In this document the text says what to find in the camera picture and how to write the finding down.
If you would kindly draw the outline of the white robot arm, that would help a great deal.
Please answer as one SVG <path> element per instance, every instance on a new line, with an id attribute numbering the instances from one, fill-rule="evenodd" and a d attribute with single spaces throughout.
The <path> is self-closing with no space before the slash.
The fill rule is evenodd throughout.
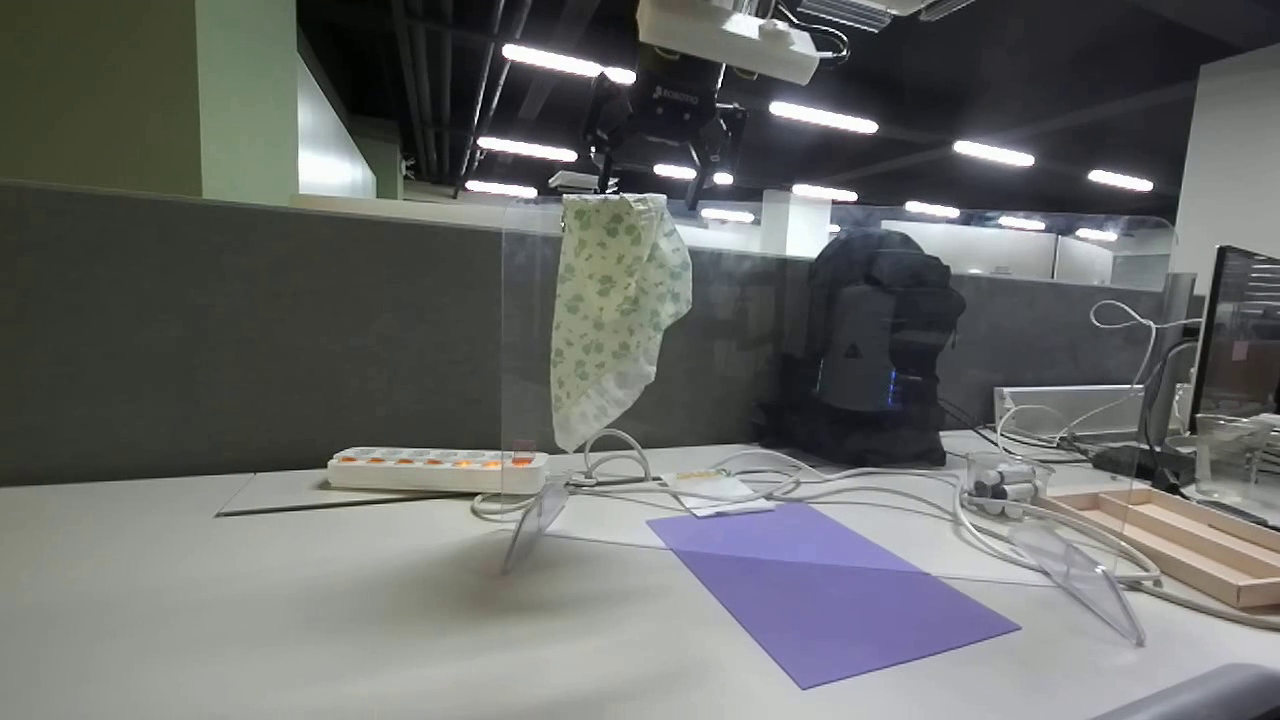
<path id="1" fill-rule="evenodd" d="M 623 174 L 660 147 L 686 169 L 698 202 L 742 139 L 747 109 L 723 97 L 733 73 L 809 88 L 822 63 L 850 55 L 850 37 L 897 22 L 938 24 L 973 0 L 637 0 L 638 70 L 592 73 L 583 161 L 592 194 L 610 198 Z"/>

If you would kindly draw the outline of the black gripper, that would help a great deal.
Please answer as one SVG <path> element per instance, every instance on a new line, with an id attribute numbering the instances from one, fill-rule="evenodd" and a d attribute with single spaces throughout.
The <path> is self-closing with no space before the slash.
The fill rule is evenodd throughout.
<path id="1" fill-rule="evenodd" d="M 633 83 L 601 77 L 583 122 L 595 190 L 610 194 L 638 147 L 664 143 L 675 147 L 691 174 L 685 198 L 698 202 L 740 147 L 747 122 L 734 102 L 718 97 L 723 77 L 723 63 L 678 51 L 644 51 Z"/>

